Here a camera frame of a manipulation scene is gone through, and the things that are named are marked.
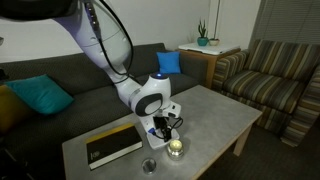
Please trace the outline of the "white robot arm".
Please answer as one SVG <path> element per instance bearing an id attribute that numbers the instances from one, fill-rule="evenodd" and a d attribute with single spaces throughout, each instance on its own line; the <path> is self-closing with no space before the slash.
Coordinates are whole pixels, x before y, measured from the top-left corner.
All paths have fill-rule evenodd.
<path id="1" fill-rule="evenodd" d="M 138 116 L 148 139 L 167 142 L 172 138 L 169 128 L 156 123 L 171 115 L 170 79 L 155 73 L 143 85 L 133 80 L 124 65 L 133 59 L 133 44 L 107 0 L 0 0 L 0 14 L 16 21 L 52 19 L 59 23 L 107 73 L 120 99 Z"/>

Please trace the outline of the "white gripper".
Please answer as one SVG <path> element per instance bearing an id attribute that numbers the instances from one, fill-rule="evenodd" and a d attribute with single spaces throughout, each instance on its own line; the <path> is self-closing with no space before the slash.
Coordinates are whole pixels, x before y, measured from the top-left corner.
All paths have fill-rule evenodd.
<path id="1" fill-rule="evenodd" d="M 154 116 L 153 115 L 148 115 L 141 117 L 139 116 L 139 120 L 145 130 L 146 133 L 152 134 L 155 131 L 155 124 L 154 124 Z M 167 121 L 165 117 L 160 117 L 159 120 L 159 127 L 161 131 L 164 131 L 164 136 L 165 136 L 165 142 L 169 141 L 172 136 L 171 136 L 171 129 L 167 128 Z"/>

